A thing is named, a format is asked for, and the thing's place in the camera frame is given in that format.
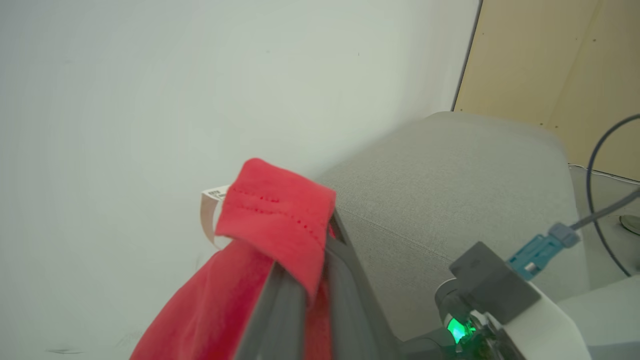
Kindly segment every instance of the red garment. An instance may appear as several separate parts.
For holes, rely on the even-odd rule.
[[[306,289],[305,359],[331,358],[320,283],[335,192],[259,159],[229,188],[216,234],[233,238],[160,311],[132,360],[232,359],[273,261]]]

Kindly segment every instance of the blue cable connector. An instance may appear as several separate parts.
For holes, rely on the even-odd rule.
[[[511,256],[507,264],[525,280],[530,281],[562,249],[572,247],[578,241],[580,237],[572,228],[558,223],[549,229],[547,236],[536,235]]]

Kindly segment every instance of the plywood wall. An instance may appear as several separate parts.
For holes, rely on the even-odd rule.
[[[640,113],[640,1],[485,0],[455,111],[542,126],[587,165],[604,132]],[[640,120],[595,168],[640,179]]]

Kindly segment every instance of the floor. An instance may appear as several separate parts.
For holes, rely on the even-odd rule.
[[[570,165],[569,171],[573,181],[576,207],[580,217],[589,214],[586,197],[586,169],[577,165]],[[640,183],[628,181],[626,179],[615,178],[605,174],[598,174],[592,177],[593,200],[596,209],[600,209],[629,194]],[[632,274],[640,274],[640,236],[625,230],[620,225],[618,217],[620,215],[640,216],[640,200],[632,202],[619,211],[605,217],[600,221],[600,227],[605,235],[610,248]],[[619,270],[608,253],[600,243],[593,225],[589,225],[582,230],[584,240],[587,268],[591,288],[597,289],[610,283],[622,280],[625,275]]]

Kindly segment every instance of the gray sofa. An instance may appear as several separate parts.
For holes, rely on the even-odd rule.
[[[466,113],[405,124],[318,181],[337,207],[396,336],[439,326],[438,285],[477,241],[507,258],[556,222],[577,219],[561,144],[531,126]],[[534,283],[552,300],[589,290],[581,243]]]

